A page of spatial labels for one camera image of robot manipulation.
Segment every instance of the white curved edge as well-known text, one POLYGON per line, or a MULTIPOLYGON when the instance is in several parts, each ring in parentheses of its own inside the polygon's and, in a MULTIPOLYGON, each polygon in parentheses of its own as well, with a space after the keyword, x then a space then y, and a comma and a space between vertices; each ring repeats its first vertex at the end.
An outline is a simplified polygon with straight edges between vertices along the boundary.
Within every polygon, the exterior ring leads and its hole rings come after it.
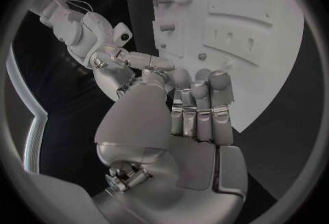
POLYGON ((25 83, 17 65, 12 45, 10 46, 7 56, 6 68, 17 94, 29 111, 34 115, 25 141, 23 156, 24 169, 39 174, 40 149, 44 128, 48 120, 48 113, 39 104, 25 83))

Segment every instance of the humanoid robot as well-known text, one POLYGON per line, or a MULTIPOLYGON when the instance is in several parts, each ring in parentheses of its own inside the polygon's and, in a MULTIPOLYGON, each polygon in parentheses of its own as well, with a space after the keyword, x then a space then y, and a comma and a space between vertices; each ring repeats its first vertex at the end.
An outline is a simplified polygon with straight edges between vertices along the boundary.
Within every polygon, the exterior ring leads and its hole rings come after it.
POLYGON ((247 170, 232 146, 230 76, 201 69, 193 82, 170 60, 123 49, 132 38, 125 24, 113 28, 65 0, 36 0, 30 11, 116 101, 95 135, 109 169, 109 186, 95 197, 104 216, 113 223, 233 222, 246 199, 247 170))

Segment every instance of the wire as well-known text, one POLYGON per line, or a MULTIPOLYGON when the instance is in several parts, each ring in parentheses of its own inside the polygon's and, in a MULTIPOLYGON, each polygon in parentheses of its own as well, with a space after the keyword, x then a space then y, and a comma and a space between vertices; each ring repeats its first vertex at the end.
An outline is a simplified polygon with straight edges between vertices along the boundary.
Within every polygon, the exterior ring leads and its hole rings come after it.
POLYGON ((78 7, 78 8, 80 8, 80 9, 86 10, 87 12, 94 12, 93 7, 92 7, 88 2, 85 2, 85 1, 79 1, 79 0, 65 0, 65 1, 68 2, 69 4, 75 6, 75 7, 78 7), (79 5, 77 5, 75 2, 80 2, 80 3, 86 4, 87 6, 90 7, 91 10, 86 9, 86 8, 84 8, 84 7, 82 7, 82 6, 79 6, 79 5))

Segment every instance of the metal screw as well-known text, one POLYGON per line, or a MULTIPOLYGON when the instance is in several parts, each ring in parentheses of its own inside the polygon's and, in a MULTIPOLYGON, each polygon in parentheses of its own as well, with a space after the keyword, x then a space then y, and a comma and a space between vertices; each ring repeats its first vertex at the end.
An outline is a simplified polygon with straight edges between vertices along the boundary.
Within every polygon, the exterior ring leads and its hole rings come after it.
POLYGON ((127 41, 129 39, 129 35, 124 33, 123 35, 121 35, 121 40, 122 41, 127 41))
POLYGON ((207 54, 200 53, 197 57, 200 61, 204 61, 205 59, 207 59, 207 54))

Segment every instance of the white robot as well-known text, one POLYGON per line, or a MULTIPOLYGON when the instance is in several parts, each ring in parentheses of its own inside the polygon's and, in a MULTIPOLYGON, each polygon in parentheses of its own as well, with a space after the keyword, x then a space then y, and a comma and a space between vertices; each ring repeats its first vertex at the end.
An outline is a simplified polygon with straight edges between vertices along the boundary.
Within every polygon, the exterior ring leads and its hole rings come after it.
POLYGON ((240 149, 231 146, 230 76, 201 69, 192 82, 170 60, 123 49, 132 38, 123 23, 113 28, 65 0, 36 0, 30 11, 116 101, 95 136, 99 159, 109 168, 109 187, 95 201, 107 219, 233 222, 246 199, 247 170, 240 149), (173 89, 170 112, 166 97, 173 89))

